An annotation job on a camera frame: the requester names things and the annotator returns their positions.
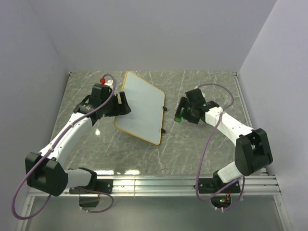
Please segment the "green whiteboard eraser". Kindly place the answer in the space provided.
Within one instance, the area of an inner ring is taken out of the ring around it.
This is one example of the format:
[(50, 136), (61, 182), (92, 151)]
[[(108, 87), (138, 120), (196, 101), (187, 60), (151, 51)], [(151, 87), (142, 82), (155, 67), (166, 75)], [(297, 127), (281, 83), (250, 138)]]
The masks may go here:
[(175, 117), (175, 121), (176, 121), (176, 122), (179, 122), (179, 123), (180, 123), (181, 120), (182, 120), (182, 117), (181, 117), (181, 116)]

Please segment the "yellow framed whiteboard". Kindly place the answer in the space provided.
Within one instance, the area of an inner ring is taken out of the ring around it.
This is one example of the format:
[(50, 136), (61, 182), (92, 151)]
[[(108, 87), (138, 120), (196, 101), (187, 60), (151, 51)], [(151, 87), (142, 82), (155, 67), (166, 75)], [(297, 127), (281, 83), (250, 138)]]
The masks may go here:
[(127, 71), (122, 85), (131, 112), (116, 116), (114, 126), (154, 145), (161, 143), (165, 93), (149, 81)]

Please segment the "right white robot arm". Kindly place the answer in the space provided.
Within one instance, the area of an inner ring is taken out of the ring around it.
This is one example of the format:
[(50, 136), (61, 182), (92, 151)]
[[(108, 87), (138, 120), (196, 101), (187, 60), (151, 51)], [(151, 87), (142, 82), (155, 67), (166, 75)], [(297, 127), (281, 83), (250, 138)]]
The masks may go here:
[(203, 121), (225, 135), (235, 146), (234, 161), (214, 174), (212, 186), (224, 192), (234, 179), (249, 176), (270, 165), (273, 157), (267, 133), (253, 129), (227, 114), (214, 101), (206, 101), (200, 89), (193, 89), (181, 97), (175, 120), (185, 119), (198, 124)]

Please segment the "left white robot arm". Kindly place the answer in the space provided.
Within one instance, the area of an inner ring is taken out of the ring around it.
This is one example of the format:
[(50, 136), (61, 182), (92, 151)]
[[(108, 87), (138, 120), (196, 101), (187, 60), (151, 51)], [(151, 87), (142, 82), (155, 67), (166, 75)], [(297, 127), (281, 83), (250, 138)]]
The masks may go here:
[(81, 187), (85, 193), (97, 189), (97, 173), (80, 167), (65, 170), (64, 163), (81, 137), (102, 117), (127, 115), (131, 112), (125, 93), (114, 94), (113, 80), (97, 83), (73, 110), (66, 125), (39, 153), (30, 153), (25, 159), (26, 182), (31, 188), (52, 196), (65, 189)]

